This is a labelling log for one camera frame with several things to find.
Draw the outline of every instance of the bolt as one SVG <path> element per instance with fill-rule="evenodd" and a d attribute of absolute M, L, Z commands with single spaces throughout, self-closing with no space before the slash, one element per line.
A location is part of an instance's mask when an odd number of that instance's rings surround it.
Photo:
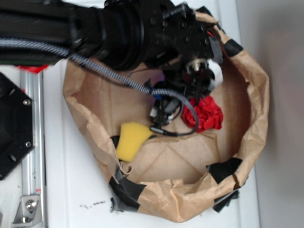
<path fill-rule="evenodd" d="M 24 105 L 24 106 L 29 106 L 29 105 L 30 105 L 30 100 L 25 99 L 25 100 L 23 101 L 23 105 Z"/>
<path fill-rule="evenodd" d="M 37 203 L 32 199 L 30 199 L 29 201 L 26 202 L 25 207 L 30 213 L 32 213 L 36 209 Z"/>
<path fill-rule="evenodd" d="M 28 147 L 28 148 L 29 148 L 31 145 L 32 145 L 32 144 L 31 144 L 30 142 L 26 142 L 26 143 L 25 143 L 25 146 Z"/>
<path fill-rule="evenodd" d="M 28 220 L 28 217 L 22 217 L 21 218 L 21 223 L 27 223 L 29 220 Z"/>
<path fill-rule="evenodd" d="M 166 27 L 168 27 L 168 22 L 166 22 L 165 20 L 162 22 L 162 26 L 164 27 L 164 28 L 166 28 Z"/>
<path fill-rule="evenodd" d="M 156 24 L 156 19 L 155 18 L 151 18 L 150 19 L 150 25 L 155 25 Z"/>

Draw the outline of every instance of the paper bag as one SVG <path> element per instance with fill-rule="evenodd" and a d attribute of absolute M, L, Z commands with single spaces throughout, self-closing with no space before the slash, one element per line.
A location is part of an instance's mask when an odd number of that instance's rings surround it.
<path fill-rule="evenodd" d="M 211 96 L 224 113 L 223 128 L 184 137 L 147 140 L 131 163 L 119 162 L 115 144 L 122 123 L 150 126 L 154 98 L 119 87 L 69 62 L 63 94 L 76 125 L 92 148 L 120 210 L 186 221 L 223 202 L 244 185 L 266 141 L 269 79 L 260 65 L 208 14 L 197 13 L 219 39 L 224 83 Z M 152 84 L 160 70 L 131 74 Z M 181 117 L 166 130 L 185 132 Z"/>

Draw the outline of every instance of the black mount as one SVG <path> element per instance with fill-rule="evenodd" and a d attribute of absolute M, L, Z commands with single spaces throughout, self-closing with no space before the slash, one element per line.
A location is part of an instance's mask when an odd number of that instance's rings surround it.
<path fill-rule="evenodd" d="M 0 73 L 0 180 L 33 149 L 32 100 Z"/>

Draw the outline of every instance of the white object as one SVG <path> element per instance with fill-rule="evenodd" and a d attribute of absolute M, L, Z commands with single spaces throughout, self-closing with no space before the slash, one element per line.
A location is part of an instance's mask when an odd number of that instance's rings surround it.
<path fill-rule="evenodd" d="M 212 70 L 214 74 L 214 80 L 210 80 L 210 85 L 208 89 L 212 91 L 215 87 L 219 86 L 220 84 L 223 83 L 223 72 L 222 69 L 220 68 L 219 64 L 214 62 L 212 59 L 207 60 L 208 67 L 210 70 Z"/>

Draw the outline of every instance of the red fabric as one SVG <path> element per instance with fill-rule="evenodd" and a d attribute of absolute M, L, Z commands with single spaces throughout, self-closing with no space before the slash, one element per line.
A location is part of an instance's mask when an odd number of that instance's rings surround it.
<path fill-rule="evenodd" d="M 31 73 L 35 73 L 38 74 L 40 73 L 42 70 L 46 69 L 48 67 L 48 65 L 43 65 L 43 66 L 17 66 L 19 69 L 21 70 L 27 70 Z"/>
<path fill-rule="evenodd" d="M 192 105 L 195 104 L 195 99 L 190 100 Z M 206 96 L 204 99 L 201 98 L 197 106 L 194 107 L 194 110 L 199 118 L 199 127 L 197 133 L 203 132 L 210 128 L 221 129 L 223 123 L 223 112 L 220 107 L 217 106 L 215 101 L 211 96 Z M 193 118 L 190 110 L 185 107 L 182 118 L 186 125 L 190 128 L 194 128 L 195 120 Z"/>

